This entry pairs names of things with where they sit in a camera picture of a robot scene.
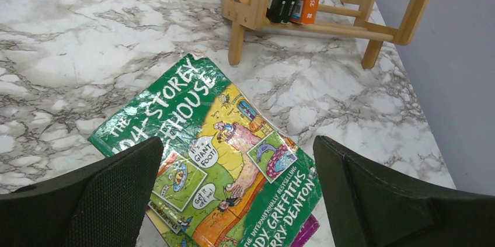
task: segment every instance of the speech bubble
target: speech bubble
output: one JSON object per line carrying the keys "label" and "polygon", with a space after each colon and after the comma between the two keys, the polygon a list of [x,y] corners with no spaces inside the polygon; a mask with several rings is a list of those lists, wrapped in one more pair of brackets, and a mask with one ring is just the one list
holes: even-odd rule
{"label": "speech bubble", "polygon": [[190,158],[201,168],[210,168],[218,161],[218,151],[213,147],[213,136],[201,136],[189,148]]}
{"label": "speech bubble", "polygon": [[200,188],[196,195],[194,195],[193,207],[201,210],[213,200],[218,200],[215,198],[216,189],[217,188],[212,183],[206,184]]}

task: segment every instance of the wooden shelf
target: wooden shelf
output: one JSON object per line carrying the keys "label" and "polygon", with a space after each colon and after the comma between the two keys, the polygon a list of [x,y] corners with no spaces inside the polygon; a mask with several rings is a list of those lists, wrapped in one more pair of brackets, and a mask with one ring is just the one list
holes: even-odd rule
{"label": "wooden shelf", "polygon": [[332,22],[316,22],[312,25],[271,23],[266,18],[268,0],[251,0],[249,5],[241,4],[236,0],[222,0],[222,16],[232,21],[229,63],[236,65],[240,62],[246,28],[261,30],[264,27],[268,27],[368,39],[368,47],[364,53],[361,65],[365,69],[371,69],[379,57],[384,41],[398,45],[407,45],[411,42],[429,0],[410,0],[398,29],[368,21],[375,0],[340,1],[344,4],[358,5],[359,9],[319,5],[318,11],[350,16],[355,18],[354,25]]}

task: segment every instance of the cartoon character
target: cartoon character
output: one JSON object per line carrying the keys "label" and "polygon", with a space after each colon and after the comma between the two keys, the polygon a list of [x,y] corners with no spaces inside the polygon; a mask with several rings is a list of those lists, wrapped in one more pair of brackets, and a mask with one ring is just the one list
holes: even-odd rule
{"label": "cartoon character", "polygon": [[219,121],[215,123],[213,127],[215,129],[220,130],[220,133],[217,135],[218,142],[223,142],[223,141],[228,142],[232,138],[236,130],[233,124],[224,123],[223,121]]}
{"label": "cartoon character", "polygon": [[239,104],[237,104],[237,108],[242,112],[242,114],[246,117],[249,118],[249,120],[254,120],[256,117],[256,112],[249,106],[249,104],[246,101],[240,101]]}
{"label": "cartoon character", "polygon": [[242,201],[242,198],[240,197],[228,197],[227,190],[225,187],[224,187],[224,195],[225,195],[225,200],[221,201],[217,207],[217,209],[219,209],[220,212],[225,212],[227,208],[236,206]]}
{"label": "cartoon character", "polygon": [[234,182],[226,187],[226,191],[231,192],[233,198],[242,197],[244,192],[253,185],[260,172],[248,152],[261,141],[261,138],[240,123],[229,124],[219,121],[214,124],[214,128],[220,131],[217,134],[218,142],[225,141],[241,153],[242,169]]}
{"label": "cartoon character", "polygon": [[308,176],[309,176],[309,178],[310,178],[310,179],[312,179],[312,180],[313,180],[314,178],[316,178],[316,168],[315,168],[314,166],[313,166],[313,167],[311,167],[311,168],[309,168],[309,175],[308,175]]}
{"label": "cartoon character", "polygon": [[180,227],[182,228],[182,231],[186,231],[187,228],[189,227],[189,225],[191,224],[191,221],[193,220],[193,217],[189,217],[187,218],[187,220],[182,217],[180,219],[177,220],[177,222],[179,223]]}
{"label": "cartoon character", "polygon": [[275,179],[282,171],[286,170],[297,157],[289,151],[288,147],[283,144],[276,151],[275,154],[270,158],[266,166],[266,174]]}
{"label": "cartoon character", "polygon": [[260,147],[256,150],[256,160],[257,162],[260,162],[262,160],[262,155],[265,153],[265,152],[268,152],[268,151],[274,151],[276,152],[277,149],[275,149],[275,147],[273,145],[270,145],[270,144],[266,144],[266,141],[264,141]]}
{"label": "cartoon character", "polygon": [[296,160],[295,155],[292,152],[285,151],[280,159],[275,162],[275,172],[284,171],[294,160]]}
{"label": "cartoon character", "polygon": [[223,94],[223,93],[220,94],[218,97],[218,100],[222,102],[222,107],[226,109],[231,107],[230,99],[231,97],[228,94]]}

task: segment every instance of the cartoon illustration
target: cartoon illustration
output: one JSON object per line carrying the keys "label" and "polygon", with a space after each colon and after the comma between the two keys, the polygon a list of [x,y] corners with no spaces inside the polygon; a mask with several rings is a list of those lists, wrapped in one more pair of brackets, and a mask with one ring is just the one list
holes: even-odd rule
{"label": "cartoon illustration", "polygon": [[287,146],[289,147],[290,150],[297,152],[297,149],[299,147],[297,146],[297,144],[292,139],[290,139],[289,137],[284,136],[282,134],[280,134],[280,136],[282,137],[282,139],[284,139],[285,143],[287,144]]}
{"label": "cartoon illustration", "polygon": [[237,204],[239,204],[239,202],[242,201],[242,198],[240,197],[228,197],[226,188],[224,188],[224,195],[225,200],[221,201],[217,207],[220,212],[225,212],[227,208],[236,206]]}
{"label": "cartoon illustration", "polygon": [[186,184],[187,180],[187,165],[185,163],[180,163],[177,166],[177,171],[175,173],[175,176],[170,173],[169,179],[173,179],[173,191],[174,192],[179,192],[182,190],[184,187],[184,184]]}
{"label": "cartoon illustration", "polygon": [[270,144],[266,144],[266,141],[260,145],[260,147],[256,150],[256,162],[260,162],[262,160],[262,155],[267,151],[276,151],[274,146]]}
{"label": "cartoon illustration", "polygon": [[316,168],[315,167],[309,168],[309,178],[312,180],[314,178],[316,178]]}
{"label": "cartoon illustration", "polygon": [[232,192],[232,197],[242,197],[244,191],[251,187],[259,172],[256,165],[248,157],[248,151],[261,141],[261,138],[239,123],[228,124],[219,121],[215,123],[214,128],[220,131],[217,134],[219,142],[227,142],[242,154],[243,166],[239,177],[233,184],[226,187],[228,192]]}
{"label": "cartoon illustration", "polygon": [[160,167],[153,193],[179,211],[184,210],[207,174],[177,152]]}
{"label": "cartoon illustration", "polygon": [[189,225],[191,224],[192,220],[193,220],[193,217],[189,217],[189,218],[187,218],[187,220],[184,217],[178,219],[179,225],[182,228],[181,230],[186,231],[187,228],[189,227]]}
{"label": "cartoon illustration", "polygon": [[180,247],[187,247],[187,239],[183,238],[182,241],[180,242]]}
{"label": "cartoon illustration", "polygon": [[293,151],[278,133],[272,132],[249,151],[256,166],[271,183],[297,160]]}
{"label": "cartoon illustration", "polygon": [[220,94],[218,97],[218,100],[222,102],[222,107],[226,109],[231,107],[230,99],[231,98],[228,94],[223,94],[223,93]]}
{"label": "cartoon illustration", "polygon": [[280,172],[286,170],[296,159],[297,157],[289,151],[286,145],[281,145],[270,158],[270,162],[268,162],[266,167],[266,173],[275,179]]}
{"label": "cartoon illustration", "polygon": [[271,132],[271,127],[263,120],[258,113],[251,107],[245,100],[240,100],[237,104],[237,108],[242,113],[243,117],[247,117],[250,120],[249,130],[252,133],[257,131],[262,131],[263,134],[268,134]]}

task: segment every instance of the marble countertop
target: marble countertop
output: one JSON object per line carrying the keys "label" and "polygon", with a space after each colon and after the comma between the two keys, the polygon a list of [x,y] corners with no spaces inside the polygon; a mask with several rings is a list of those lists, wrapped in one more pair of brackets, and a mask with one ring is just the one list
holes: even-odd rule
{"label": "marble countertop", "polygon": [[[247,32],[231,67],[220,0],[0,1],[0,193],[102,159],[89,134],[190,51],[215,61],[308,154],[327,135],[454,187],[393,45],[366,71],[365,40]],[[372,19],[383,22],[377,10]],[[321,227],[306,246],[329,246],[323,200],[313,213]],[[138,246],[165,246],[147,218]]]}

